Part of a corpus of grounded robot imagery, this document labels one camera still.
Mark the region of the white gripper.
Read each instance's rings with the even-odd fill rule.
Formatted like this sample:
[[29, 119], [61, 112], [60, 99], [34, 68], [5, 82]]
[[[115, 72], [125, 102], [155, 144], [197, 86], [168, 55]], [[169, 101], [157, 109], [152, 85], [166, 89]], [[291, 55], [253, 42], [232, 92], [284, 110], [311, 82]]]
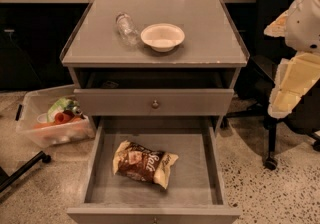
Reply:
[[264, 34], [285, 36], [286, 45], [298, 51], [290, 60], [281, 60], [269, 97], [268, 114], [282, 119], [320, 79], [320, 55], [315, 54], [320, 52], [320, 0], [294, 0]]

